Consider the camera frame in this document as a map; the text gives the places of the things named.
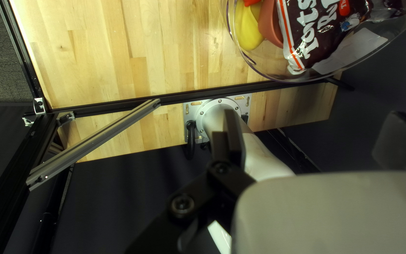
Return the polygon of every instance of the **tootsie roll bag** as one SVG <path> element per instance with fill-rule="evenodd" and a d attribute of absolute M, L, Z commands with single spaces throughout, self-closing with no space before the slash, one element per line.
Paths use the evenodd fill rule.
<path fill-rule="evenodd" d="M 300 74 L 328 58 L 364 21 L 405 14 L 400 0 L 277 0 L 288 70 Z"/>

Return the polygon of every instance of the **wood grain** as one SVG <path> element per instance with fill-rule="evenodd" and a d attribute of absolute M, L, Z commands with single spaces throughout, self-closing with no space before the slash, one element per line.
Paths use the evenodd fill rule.
<path fill-rule="evenodd" d="M 266 80 L 220 0 L 10 0 L 52 108 Z"/>

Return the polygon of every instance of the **wooden table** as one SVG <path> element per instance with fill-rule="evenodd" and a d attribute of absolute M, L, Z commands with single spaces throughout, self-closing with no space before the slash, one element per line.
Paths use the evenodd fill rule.
<path fill-rule="evenodd" d="M 219 0 L 10 0 L 51 108 L 266 80 L 244 62 Z M 254 131 L 325 120 L 336 86 L 252 95 Z M 182 105 L 162 106 L 80 161 L 184 143 Z M 125 114 L 78 118 L 70 146 Z"/>

